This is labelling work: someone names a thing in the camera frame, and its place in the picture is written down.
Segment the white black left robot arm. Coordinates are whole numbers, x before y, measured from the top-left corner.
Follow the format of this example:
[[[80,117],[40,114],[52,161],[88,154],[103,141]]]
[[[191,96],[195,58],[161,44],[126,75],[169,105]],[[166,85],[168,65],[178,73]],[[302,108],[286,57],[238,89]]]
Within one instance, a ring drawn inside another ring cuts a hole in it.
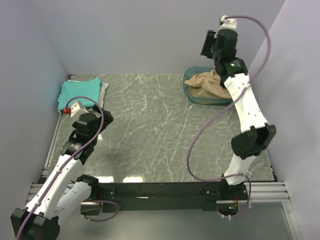
[[[67,187],[94,151],[99,133],[114,119],[109,111],[97,106],[88,112],[79,102],[71,106],[70,116],[75,120],[75,130],[64,144],[56,166],[33,199],[10,216],[18,240],[55,240],[62,224],[82,202],[94,202],[101,208],[97,178],[82,175],[71,189]]]

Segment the tan t shirt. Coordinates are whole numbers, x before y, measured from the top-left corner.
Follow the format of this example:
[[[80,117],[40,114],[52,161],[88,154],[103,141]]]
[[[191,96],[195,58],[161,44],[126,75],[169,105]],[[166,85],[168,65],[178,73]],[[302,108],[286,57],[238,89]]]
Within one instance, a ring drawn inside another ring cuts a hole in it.
[[[213,69],[210,72],[195,74],[184,83],[188,92],[197,98],[232,99],[229,91],[221,86],[221,77]]]

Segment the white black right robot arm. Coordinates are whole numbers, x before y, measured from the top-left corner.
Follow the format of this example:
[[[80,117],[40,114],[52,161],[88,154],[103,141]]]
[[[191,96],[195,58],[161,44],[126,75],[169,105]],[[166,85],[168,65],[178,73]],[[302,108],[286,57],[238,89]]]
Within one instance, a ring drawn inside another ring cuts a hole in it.
[[[200,53],[214,61],[220,84],[228,90],[240,122],[241,133],[231,140],[233,156],[219,187],[221,197],[226,200],[242,192],[251,164],[277,132],[260,110],[245,62],[236,56],[237,39],[234,30],[208,30]]]

